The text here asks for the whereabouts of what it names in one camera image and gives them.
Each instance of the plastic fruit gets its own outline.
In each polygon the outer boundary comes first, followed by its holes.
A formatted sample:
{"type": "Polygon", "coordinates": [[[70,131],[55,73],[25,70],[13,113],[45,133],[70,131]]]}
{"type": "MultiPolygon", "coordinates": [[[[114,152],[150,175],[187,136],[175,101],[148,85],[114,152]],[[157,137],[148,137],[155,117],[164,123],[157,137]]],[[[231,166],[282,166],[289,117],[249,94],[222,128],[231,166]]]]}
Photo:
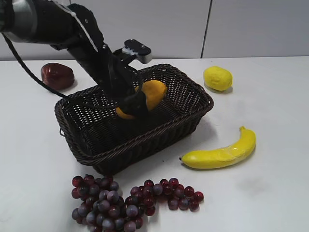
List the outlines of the plastic fruit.
{"type": "Polygon", "coordinates": [[[209,67],[204,71],[203,76],[205,85],[215,90],[224,91],[232,86],[232,74],[221,67],[209,67]]]}
{"type": "Polygon", "coordinates": [[[255,133],[243,126],[240,128],[240,139],[236,143],[216,150],[192,151],[180,159],[191,168],[223,168],[246,159],[253,152],[254,148],[255,133]]]}
{"type": "MultiPolygon", "coordinates": [[[[166,95],[167,89],[167,86],[161,81],[152,80],[143,83],[141,90],[146,95],[146,105],[148,111],[155,109],[160,104],[166,95]]],[[[116,113],[123,119],[135,119],[134,116],[123,113],[120,108],[116,108],[116,113]]]]}

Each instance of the grapes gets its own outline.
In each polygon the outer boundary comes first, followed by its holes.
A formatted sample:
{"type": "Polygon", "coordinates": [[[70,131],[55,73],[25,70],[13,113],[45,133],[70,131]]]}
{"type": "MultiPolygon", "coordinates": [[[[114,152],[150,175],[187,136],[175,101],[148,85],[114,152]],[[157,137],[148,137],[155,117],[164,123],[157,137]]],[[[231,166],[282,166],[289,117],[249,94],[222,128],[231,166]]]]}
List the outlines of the grapes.
{"type": "Polygon", "coordinates": [[[201,202],[204,200],[204,195],[201,192],[195,192],[194,194],[194,200],[201,202]]]}
{"type": "Polygon", "coordinates": [[[81,217],[86,217],[87,214],[89,213],[89,208],[87,207],[86,204],[81,204],[81,206],[79,206],[78,208],[78,213],[81,217]]]}
{"type": "Polygon", "coordinates": [[[110,208],[110,203],[107,200],[103,200],[98,204],[98,209],[100,212],[107,212],[110,208]]]}
{"type": "Polygon", "coordinates": [[[105,217],[104,217],[103,214],[98,214],[97,219],[96,219],[97,225],[102,225],[104,219],[105,219],[105,217]]]}
{"type": "Polygon", "coordinates": [[[83,178],[79,175],[72,179],[72,185],[74,187],[79,187],[82,182],[83,182],[83,178]]]}
{"type": "Polygon", "coordinates": [[[145,182],[144,182],[144,186],[146,187],[146,186],[150,186],[150,187],[153,187],[155,184],[153,183],[153,181],[152,180],[146,180],[145,182]]]}
{"type": "Polygon", "coordinates": [[[126,215],[129,217],[129,218],[134,218],[136,217],[138,214],[138,210],[137,210],[137,207],[135,205],[129,205],[127,208],[126,208],[126,215]]]}
{"type": "Polygon", "coordinates": [[[189,202],[189,209],[191,211],[196,211],[198,209],[198,201],[190,200],[190,202],[189,202]]]}
{"type": "Polygon", "coordinates": [[[186,197],[193,197],[194,189],[191,186],[188,186],[184,189],[184,194],[186,195],[186,197]]]}
{"type": "Polygon", "coordinates": [[[124,224],[125,224],[125,220],[120,217],[118,219],[115,220],[115,229],[116,230],[120,230],[124,227],[124,224]]]}
{"type": "Polygon", "coordinates": [[[119,189],[119,184],[115,181],[113,181],[110,185],[110,191],[114,190],[114,191],[118,191],[119,189]]]}
{"type": "Polygon", "coordinates": [[[113,230],[115,228],[115,223],[112,219],[106,218],[103,220],[102,226],[105,230],[113,230]]]}
{"type": "Polygon", "coordinates": [[[84,181],[90,186],[95,183],[95,178],[92,175],[86,175],[84,181]]]}
{"type": "Polygon", "coordinates": [[[168,206],[170,210],[176,210],[178,209],[178,200],[176,199],[170,199],[168,201],[168,206]]]}
{"type": "Polygon", "coordinates": [[[143,226],[143,219],[138,217],[134,220],[134,223],[136,224],[136,229],[138,230],[143,226]]]}
{"type": "Polygon", "coordinates": [[[81,196],[78,194],[78,191],[77,191],[77,188],[74,188],[73,190],[72,190],[72,197],[74,198],[74,199],[79,199],[81,196]]]}
{"type": "Polygon", "coordinates": [[[76,208],[76,209],[73,210],[73,212],[72,212],[72,218],[73,218],[74,220],[77,220],[77,219],[81,218],[81,216],[80,216],[79,213],[78,213],[78,208],[76,208]]]}
{"type": "Polygon", "coordinates": [[[154,195],[161,195],[163,193],[163,185],[155,184],[153,187],[154,195]]]}
{"type": "Polygon", "coordinates": [[[139,187],[133,187],[132,189],[131,189],[131,195],[135,195],[135,193],[137,193],[137,192],[139,192],[140,191],[140,189],[139,189],[139,187]]]}
{"type": "Polygon", "coordinates": [[[107,200],[111,203],[117,203],[119,199],[119,194],[117,191],[113,190],[107,194],[107,200]]]}
{"type": "Polygon", "coordinates": [[[89,225],[94,225],[97,222],[97,217],[94,212],[89,212],[86,217],[86,221],[89,225]]]}
{"type": "Polygon", "coordinates": [[[135,232],[136,231],[136,224],[133,221],[128,221],[125,224],[125,232],[135,232]]]}
{"type": "Polygon", "coordinates": [[[178,205],[181,210],[187,210],[189,208],[189,200],[186,198],[181,198],[178,201],[178,205]]]}
{"type": "Polygon", "coordinates": [[[147,197],[144,199],[144,205],[147,208],[152,208],[155,204],[155,199],[153,197],[147,197]]]}
{"type": "Polygon", "coordinates": [[[147,208],[145,214],[146,214],[147,216],[152,216],[152,215],[154,215],[154,214],[155,214],[155,207],[147,208]]]}
{"type": "Polygon", "coordinates": [[[150,197],[153,194],[153,188],[150,186],[146,186],[143,190],[144,197],[150,197]]]}
{"type": "Polygon", "coordinates": [[[120,208],[117,205],[113,205],[110,207],[108,214],[111,218],[118,218],[120,215],[120,208]]]}
{"type": "Polygon", "coordinates": [[[96,184],[93,184],[92,186],[90,186],[89,188],[89,194],[91,196],[97,196],[100,193],[100,187],[96,184]]]}

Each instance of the red grape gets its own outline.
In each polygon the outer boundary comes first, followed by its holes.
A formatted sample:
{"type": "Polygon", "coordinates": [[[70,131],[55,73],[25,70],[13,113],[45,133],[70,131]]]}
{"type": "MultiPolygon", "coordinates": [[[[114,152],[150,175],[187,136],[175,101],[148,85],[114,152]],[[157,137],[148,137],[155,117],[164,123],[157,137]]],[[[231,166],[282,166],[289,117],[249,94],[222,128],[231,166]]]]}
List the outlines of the red grape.
{"type": "Polygon", "coordinates": [[[74,187],[79,187],[82,182],[83,182],[83,178],[79,175],[72,179],[72,184],[74,187]]]}
{"type": "Polygon", "coordinates": [[[194,200],[201,202],[204,200],[204,195],[202,192],[195,192],[194,194],[194,200]]]}
{"type": "Polygon", "coordinates": [[[77,191],[77,188],[74,188],[73,190],[72,190],[72,197],[74,198],[74,199],[79,199],[81,196],[78,194],[78,191],[77,191]]]}

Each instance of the purple grape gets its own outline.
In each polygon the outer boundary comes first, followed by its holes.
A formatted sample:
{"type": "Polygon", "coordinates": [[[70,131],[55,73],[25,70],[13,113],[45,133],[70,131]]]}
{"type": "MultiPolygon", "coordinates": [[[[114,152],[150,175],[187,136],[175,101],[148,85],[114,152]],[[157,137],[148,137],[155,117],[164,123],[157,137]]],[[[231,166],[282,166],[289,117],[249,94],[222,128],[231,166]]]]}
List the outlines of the purple grape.
{"type": "Polygon", "coordinates": [[[181,210],[187,210],[189,208],[189,200],[186,199],[186,198],[181,198],[179,201],[178,201],[178,204],[179,204],[179,208],[181,210]]]}
{"type": "Polygon", "coordinates": [[[89,212],[87,214],[86,220],[89,225],[94,225],[97,221],[96,214],[94,212],[89,212]]]}
{"type": "Polygon", "coordinates": [[[122,229],[124,227],[124,225],[125,225],[125,220],[122,217],[115,220],[115,229],[116,230],[122,229]]]}
{"type": "Polygon", "coordinates": [[[78,213],[81,217],[86,217],[89,211],[89,207],[87,207],[86,204],[81,204],[81,206],[78,208],[78,213]]]}
{"type": "Polygon", "coordinates": [[[119,184],[116,181],[113,181],[110,185],[110,191],[118,191],[119,189],[119,184]]]}
{"type": "Polygon", "coordinates": [[[76,208],[76,209],[73,210],[73,212],[72,212],[72,218],[73,218],[74,220],[77,220],[77,219],[81,218],[81,216],[80,216],[79,213],[78,213],[78,208],[76,208]]]}
{"type": "Polygon", "coordinates": [[[129,205],[126,209],[126,215],[129,217],[129,218],[134,218],[137,214],[138,214],[138,210],[137,210],[137,207],[135,205],[129,205]]]}
{"type": "Polygon", "coordinates": [[[89,194],[91,196],[97,196],[100,193],[100,187],[96,184],[90,186],[89,188],[89,194]]]}
{"type": "Polygon", "coordinates": [[[115,228],[115,223],[111,218],[106,218],[103,220],[102,226],[105,230],[113,230],[115,228]]]}
{"type": "Polygon", "coordinates": [[[119,194],[117,191],[113,190],[107,194],[107,200],[111,203],[117,203],[119,199],[119,194]]]}
{"type": "Polygon", "coordinates": [[[113,205],[110,207],[108,214],[111,218],[117,218],[120,215],[120,208],[117,205],[113,205]]]}
{"type": "Polygon", "coordinates": [[[125,224],[125,232],[135,232],[136,224],[133,221],[129,221],[125,224]]]}
{"type": "Polygon", "coordinates": [[[105,219],[105,217],[104,217],[103,214],[98,214],[98,216],[97,216],[97,225],[101,226],[104,219],[105,219]]]}
{"type": "Polygon", "coordinates": [[[111,204],[107,200],[103,200],[98,204],[98,209],[100,212],[107,212],[110,208],[111,204]]]}
{"type": "Polygon", "coordinates": [[[170,199],[168,201],[168,206],[170,210],[176,210],[178,209],[178,200],[176,199],[170,199]]]}
{"type": "Polygon", "coordinates": [[[154,195],[161,195],[163,193],[163,185],[161,184],[155,184],[153,187],[154,195]]]}
{"type": "Polygon", "coordinates": [[[108,190],[102,190],[98,196],[100,201],[106,200],[107,199],[107,194],[109,193],[108,190]]]}

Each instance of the white wall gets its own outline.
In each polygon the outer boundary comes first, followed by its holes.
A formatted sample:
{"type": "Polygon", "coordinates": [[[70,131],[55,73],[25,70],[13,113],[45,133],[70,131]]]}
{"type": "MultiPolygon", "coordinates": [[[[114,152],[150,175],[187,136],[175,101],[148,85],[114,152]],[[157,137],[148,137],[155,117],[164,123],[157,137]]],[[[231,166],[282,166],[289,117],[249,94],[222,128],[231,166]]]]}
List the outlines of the white wall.
{"type": "Polygon", "coordinates": [[[213,0],[205,58],[309,55],[309,0],[213,0]]]}
{"type": "MultiPolygon", "coordinates": [[[[198,58],[210,0],[72,0],[92,10],[105,42],[116,50],[135,38],[156,58],[198,58]]],[[[16,44],[23,59],[66,59],[47,45],[16,44]]],[[[13,59],[0,38],[0,59],[13,59]]]]}

